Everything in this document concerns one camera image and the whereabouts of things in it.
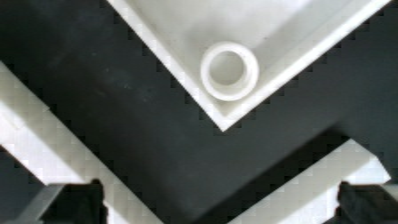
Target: gray surface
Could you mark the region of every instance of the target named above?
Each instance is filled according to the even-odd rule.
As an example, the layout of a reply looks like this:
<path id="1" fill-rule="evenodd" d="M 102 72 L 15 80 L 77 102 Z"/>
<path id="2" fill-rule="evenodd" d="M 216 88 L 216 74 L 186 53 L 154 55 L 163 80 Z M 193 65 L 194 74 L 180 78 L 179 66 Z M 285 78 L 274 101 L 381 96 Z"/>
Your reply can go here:
<path id="1" fill-rule="evenodd" d="M 0 223 L 17 218 L 43 187 L 0 146 Z"/>

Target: black panel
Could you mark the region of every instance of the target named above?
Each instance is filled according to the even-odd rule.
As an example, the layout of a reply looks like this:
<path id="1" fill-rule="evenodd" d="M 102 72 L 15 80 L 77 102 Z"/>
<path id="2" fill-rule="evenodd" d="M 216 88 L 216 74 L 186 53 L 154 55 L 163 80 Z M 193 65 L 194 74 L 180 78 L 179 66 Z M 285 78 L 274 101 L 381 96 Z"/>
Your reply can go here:
<path id="1" fill-rule="evenodd" d="M 4 0 L 0 11 L 0 60 L 166 223 L 232 219 L 344 135 L 395 169 L 397 8 L 374 17 L 226 133 L 106 1 Z M 308 153 L 301 169 L 301 163 L 276 168 L 314 139 L 324 139 L 322 156 Z"/>

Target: white border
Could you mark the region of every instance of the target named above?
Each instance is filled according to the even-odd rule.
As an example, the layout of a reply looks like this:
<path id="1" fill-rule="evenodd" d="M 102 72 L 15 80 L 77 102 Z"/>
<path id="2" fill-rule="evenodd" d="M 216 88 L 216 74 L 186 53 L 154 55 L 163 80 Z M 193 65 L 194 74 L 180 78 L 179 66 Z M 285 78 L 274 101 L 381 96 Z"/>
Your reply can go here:
<path id="1" fill-rule="evenodd" d="M 362 0 L 353 0 L 349 6 L 335 15 L 335 17 L 331 17 L 331 20 L 326 22 L 322 28 L 310 36 L 310 39 L 287 55 L 287 59 L 274 65 L 273 70 L 278 74 L 278 78 L 273 80 L 271 84 L 267 84 L 251 94 L 232 114 L 225 116 L 216 106 L 216 99 L 207 93 L 205 89 L 202 89 L 203 87 L 200 87 L 194 83 L 191 75 L 187 74 L 189 70 L 184 68 L 184 64 L 180 63 L 180 60 L 173 55 L 171 49 L 168 49 L 166 45 L 161 42 L 161 39 L 157 38 L 150 26 L 147 25 L 147 21 L 141 18 L 139 13 L 136 12 L 134 5 L 129 4 L 129 0 L 109 0 L 111 5 L 120 12 L 122 17 L 131 27 L 134 28 L 138 35 L 223 131 L 226 131 L 234 126 L 250 111 L 255 109 L 255 107 L 269 98 L 290 79 L 301 73 L 303 69 L 319 59 L 322 54 L 328 52 L 328 50 L 337 45 L 349 33 L 354 31 L 362 23 L 386 6 L 390 1 L 392 0 L 370 0 L 369 4 L 363 4 Z"/>

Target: white surface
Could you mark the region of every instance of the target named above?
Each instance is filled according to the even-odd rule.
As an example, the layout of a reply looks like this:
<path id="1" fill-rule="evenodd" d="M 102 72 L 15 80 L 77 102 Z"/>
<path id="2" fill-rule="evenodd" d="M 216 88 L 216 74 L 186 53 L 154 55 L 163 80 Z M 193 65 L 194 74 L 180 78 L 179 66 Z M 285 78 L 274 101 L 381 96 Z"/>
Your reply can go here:
<path id="1" fill-rule="evenodd" d="M 390 0 L 109 0 L 225 131 Z M 218 100 L 202 83 L 210 46 L 234 41 L 255 52 L 260 82 L 250 96 Z M 219 69 L 241 68 L 228 62 Z"/>
<path id="2" fill-rule="evenodd" d="M 111 224 L 163 223 L 3 63 L 0 145 L 47 185 L 102 180 Z M 322 223 L 333 216 L 344 179 L 358 184 L 390 180 L 376 156 L 353 140 L 232 224 Z"/>
<path id="3" fill-rule="evenodd" d="M 226 70 L 218 71 L 212 69 L 212 65 L 219 62 L 234 62 L 232 56 L 225 55 L 226 53 L 235 53 L 244 61 L 242 74 L 237 75 L 237 81 L 232 80 L 232 73 L 226 73 Z M 251 50 L 241 44 L 234 42 L 218 43 L 205 52 L 203 62 L 202 62 L 202 78 L 203 85 L 212 96 L 225 101 L 241 100 L 251 93 L 257 84 L 258 84 L 258 59 Z"/>
<path id="4" fill-rule="evenodd" d="M 340 182 L 383 184 L 390 179 L 376 155 L 351 140 L 230 224 L 321 224 L 335 216 Z"/>
<path id="5" fill-rule="evenodd" d="M 163 223 L 3 62 L 0 145 L 47 185 L 102 180 L 111 224 Z"/>

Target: white circle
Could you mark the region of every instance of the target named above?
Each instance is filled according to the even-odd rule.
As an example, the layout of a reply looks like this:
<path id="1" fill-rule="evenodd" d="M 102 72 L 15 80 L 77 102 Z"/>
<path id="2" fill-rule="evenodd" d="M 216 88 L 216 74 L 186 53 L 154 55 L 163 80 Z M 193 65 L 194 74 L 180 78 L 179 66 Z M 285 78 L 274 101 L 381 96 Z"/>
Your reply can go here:
<path id="1" fill-rule="evenodd" d="M 239 81 L 225 85 L 221 84 L 210 74 L 210 65 L 221 53 L 234 52 L 244 61 L 244 74 Z M 202 62 L 202 78 L 203 85 L 212 96 L 225 101 L 241 100 L 251 93 L 258 83 L 258 59 L 251 50 L 234 42 L 218 43 L 205 52 Z"/>

